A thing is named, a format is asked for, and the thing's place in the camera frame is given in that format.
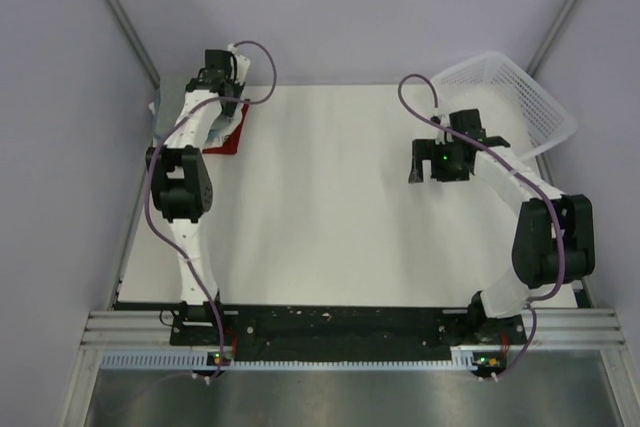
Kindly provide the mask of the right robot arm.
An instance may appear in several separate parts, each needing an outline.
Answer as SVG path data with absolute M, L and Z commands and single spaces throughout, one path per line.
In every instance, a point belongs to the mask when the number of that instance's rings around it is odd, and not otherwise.
M 466 319 L 469 335 L 487 343 L 502 332 L 502 318 L 519 314 L 531 302 L 549 300 L 563 285 L 594 272 L 593 206 L 586 196 L 569 195 L 545 182 L 507 140 L 487 135 L 478 110 L 436 115 L 426 122 L 438 134 L 413 140 L 410 183 L 479 179 L 517 220 L 510 267 L 474 295 Z

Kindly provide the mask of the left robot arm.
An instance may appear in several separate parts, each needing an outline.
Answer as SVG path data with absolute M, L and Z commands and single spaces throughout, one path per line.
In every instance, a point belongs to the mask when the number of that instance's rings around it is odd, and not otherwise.
M 146 153 L 144 217 L 152 233 L 175 251 L 181 278 L 182 319 L 205 343 L 226 334 L 219 313 L 219 287 L 206 259 L 204 216 L 213 205 L 213 186 L 204 160 L 240 127 L 247 104 L 241 99 L 251 61 L 238 44 L 209 49 L 204 66 L 185 87 L 172 127 Z

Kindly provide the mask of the grey t-shirt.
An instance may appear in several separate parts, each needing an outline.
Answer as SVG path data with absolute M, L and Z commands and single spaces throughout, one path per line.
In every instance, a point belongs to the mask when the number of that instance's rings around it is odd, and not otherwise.
M 176 123 L 184 106 L 185 88 L 190 80 L 191 78 L 188 76 L 171 76 L 161 80 L 156 100 L 153 103 L 155 108 L 153 136 L 155 140 L 163 138 Z M 243 108 L 237 109 L 233 117 L 220 114 L 209 129 L 206 144 L 213 147 L 224 144 L 227 137 L 240 126 L 244 116 Z

